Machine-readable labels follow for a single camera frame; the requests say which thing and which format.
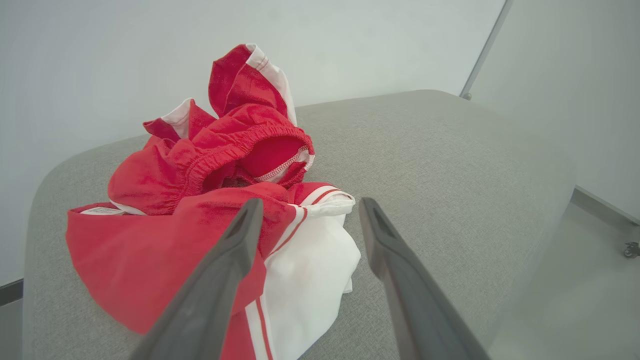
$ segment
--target red fabric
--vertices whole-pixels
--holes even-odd
[[[301,203],[325,185],[303,183],[289,190],[273,183],[222,188],[185,197],[172,215],[80,214],[97,206],[113,208],[110,203],[87,205],[68,212],[67,245],[96,303],[130,330],[145,334],[242,205],[261,198],[264,219],[257,253],[251,271],[238,286],[222,357],[252,359],[247,355],[253,354],[253,348],[243,310],[262,295],[264,259],[277,250],[276,244],[296,217],[296,209],[289,204]]]
[[[277,90],[244,62],[240,45],[214,63],[209,98],[220,119],[189,103],[188,138],[180,139],[162,119],[146,122],[152,135],[129,156],[109,182],[109,198],[147,215],[173,213],[187,196],[223,186],[255,184],[300,151],[314,153],[311,139],[291,124]],[[294,163],[278,184],[302,181],[306,163]]]
[[[260,73],[267,63],[254,69],[246,64],[249,56],[240,45],[213,65],[209,98],[219,119],[191,100],[185,104],[188,133],[182,120],[178,125],[184,138],[162,118],[144,123],[151,138],[116,169],[108,193],[119,207],[149,216],[80,214],[114,208],[110,203],[68,212],[67,245],[91,296],[115,320],[144,334],[238,209],[261,198],[257,253],[237,289],[224,360],[255,358],[244,309],[263,292],[264,259],[296,218],[289,204],[325,185],[300,183],[308,165],[300,156],[314,154],[311,139],[292,125],[284,100]],[[282,175],[277,184],[258,180],[276,174]]]

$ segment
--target gray upholstered seat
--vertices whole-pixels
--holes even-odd
[[[317,157],[307,181],[381,204],[480,341],[492,342],[572,194],[572,166],[546,143],[453,95],[416,91],[296,109]],[[146,137],[56,167],[29,219],[25,359],[126,359],[140,336],[96,305],[71,264],[66,210],[106,200],[116,166]],[[346,229],[365,255],[356,214]],[[361,260],[353,293],[304,359],[393,359],[381,284]]]

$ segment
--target white fabric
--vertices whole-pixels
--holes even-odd
[[[265,260],[267,276],[260,301],[271,355],[278,360],[299,358],[329,329],[338,316],[342,294],[353,289],[351,274],[360,260],[360,251],[342,227],[355,205],[352,196],[323,186],[302,204],[296,206],[296,219],[282,238],[293,236],[286,243],[281,239],[275,249],[282,247]],[[246,314],[261,359],[265,346],[255,306],[247,307]]]
[[[124,211],[126,213],[129,213],[129,214],[132,214],[132,215],[146,215],[144,211],[142,211],[140,209],[136,209],[133,206],[119,204],[119,203],[117,203],[117,202],[115,202],[115,201],[113,201],[111,199],[109,199],[109,201],[111,201],[111,203],[113,205],[115,205],[116,208],[118,208],[118,209],[120,209],[120,210],[122,210],[122,211]]]
[[[246,48],[252,52],[246,64],[258,70],[262,76],[278,90],[284,103],[287,105],[287,117],[289,121],[291,121],[291,124],[294,126],[298,126],[291,89],[289,88],[289,82],[287,81],[287,76],[284,74],[284,71],[276,65],[273,65],[256,44],[246,44]]]
[[[98,216],[123,215],[124,213],[125,212],[121,209],[105,208],[104,206],[98,206],[96,208],[91,208],[91,209],[87,209],[80,212],[80,214],[84,214],[84,215],[98,215]]]
[[[189,110],[192,98],[187,98],[170,113],[160,117],[165,123],[173,126],[173,129],[181,139],[189,138]]]

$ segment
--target striped trim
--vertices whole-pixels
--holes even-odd
[[[305,219],[307,218],[307,209],[306,208],[302,208],[302,210],[304,211],[304,215],[302,215],[302,220],[300,220],[300,222],[298,223],[298,225],[296,225],[296,227],[293,229],[293,231],[291,231],[291,234],[289,234],[289,236],[280,244],[280,246],[278,246],[274,251],[272,251],[269,256],[273,255],[274,253],[276,253],[278,250],[282,249],[282,247],[289,242],[289,240],[291,240],[291,238],[296,234],[296,231],[298,230],[298,228],[300,228],[300,225],[305,221]]]
[[[264,341],[264,348],[267,351],[267,357],[269,360],[273,360],[273,354],[271,353],[271,346],[269,345],[269,335],[267,333],[267,323],[264,319],[264,311],[262,310],[262,303],[260,298],[255,300],[255,305],[258,307],[258,315],[260,316],[260,326],[262,327],[262,340]]]
[[[255,360],[269,360],[267,348],[264,345],[263,328],[266,328],[266,322],[263,322],[264,312],[258,311],[256,301],[247,305],[244,309],[247,324],[249,325],[249,334],[251,335],[251,344],[253,345],[253,353]]]
[[[282,233],[282,236],[280,237],[280,239],[278,239],[278,242],[276,243],[276,245],[273,246],[274,249],[279,249],[281,247],[281,245],[287,241],[287,239],[289,239],[291,236],[293,236],[292,234],[298,230],[298,227],[300,226],[300,222],[302,222],[302,220],[305,218],[306,214],[305,211],[303,210],[303,208],[301,206],[298,205],[294,205],[294,204],[289,204],[289,206],[292,206],[293,208],[295,208],[296,210],[296,217],[293,219],[293,221],[287,226],[287,228],[285,229],[284,233]],[[269,255],[264,259],[265,261],[267,261],[269,259],[269,257],[274,253],[274,250],[271,250],[271,252],[269,253]]]
[[[322,200],[323,197],[327,196],[328,194],[332,193],[332,192],[339,192],[340,189],[331,189],[327,192],[324,192],[322,195],[320,195],[316,200],[314,200],[311,205],[316,205],[318,202],[320,202],[320,200]]]

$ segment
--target pile of clothes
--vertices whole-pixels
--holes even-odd
[[[68,212],[73,264],[96,303],[145,334],[242,205],[264,202],[250,273],[222,359],[297,359],[338,315],[360,259],[344,219],[355,200],[304,183],[314,162],[284,73],[255,45],[213,64],[209,101],[144,123],[151,138],[115,171],[110,202]]]

